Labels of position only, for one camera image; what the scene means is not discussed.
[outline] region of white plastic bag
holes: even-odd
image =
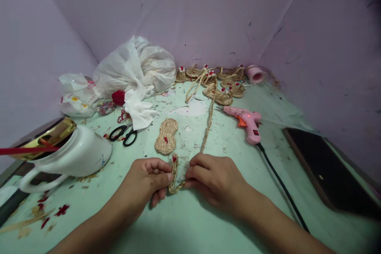
[[[165,49],[133,36],[105,57],[94,75],[99,76],[99,84],[106,94],[133,89],[142,100],[172,86],[176,66],[173,56]]]
[[[60,111],[71,117],[91,117],[91,105],[102,96],[102,88],[82,74],[67,73],[58,78],[62,84]]]

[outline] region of purple wall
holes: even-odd
[[[60,116],[58,76],[97,61],[52,0],[0,0],[0,142],[10,146]],[[0,157],[0,173],[13,159]]]
[[[287,98],[381,183],[379,0],[295,0],[260,62]]]
[[[98,61],[132,35],[177,65],[258,61],[292,0],[57,0]]]

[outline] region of red straw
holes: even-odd
[[[41,153],[41,152],[55,152],[58,147],[39,147],[39,148],[5,148],[0,149],[0,156],[26,154],[26,153]]]

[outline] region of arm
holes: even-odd
[[[251,187],[231,158],[199,153],[185,177],[185,188],[194,187],[212,206],[247,222],[272,252],[333,253]]]
[[[105,253],[142,214],[152,198],[155,207],[172,182],[172,166],[159,158],[135,160],[105,206],[79,225],[49,253]]]

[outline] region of green tabletop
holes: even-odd
[[[146,99],[153,103],[159,116],[154,118],[150,127],[139,131],[136,142],[130,147],[123,147],[122,142],[114,142],[110,160],[98,173],[98,177],[91,181],[68,178],[62,185],[51,190],[45,202],[45,211],[58,211],[59,207],[67,204],[69,209],[66,214],[59,217],[50,215],[50,220],[43,229],[42,221],[29,225],[32,232],[20,239],[18,230],[0,234],[1,253],[45,253],[107,202],[135,159],[159,157],[170,161],[170,156],[157,154],[154,149],[160,124],[166,118],[177,120],[179,125],[175,134],[174,152],[179,155],[180,181],[189,160],[200,151],[211,104],[211,100],[202,95],[200,88],[188,106],[185,94],[190,85],[191,83],[178,83],[168,93]],[[381,225],[368,218],[327,208],[282,133],[284,125],[313,130],[304,121],[301,112],[267,83],[247,86],[243,98],[235,98],[232,106],[262,114],[262,145],[291,193],[311,234],[339,253],[366,252],[380,232]],[[102,136],[109,134],[119,125],[117,118],[120,113],[121,109],[117,109],[105,117],[95,115],[86,120],[86,126]],[[296,219],[259,149],[246,143],[245,129],[237,127],[238,120],[214,110],[212,121],[204,153],[231,157],[250,185],[268,196],[289,217]],[[346,166],[361,180],[348,164]],[[7,185],[17,185],[19,179],[13,177]],[[41,197],[42,194],[31,194],[4,226],[32,218],[31,209]],[[149,251],[166,254],[267,252],[245,224],[213,209],[191,190],[182,190],[168,196],[153,210],[147,206],[141,217],[125,231],[112,249],[114,253]]]

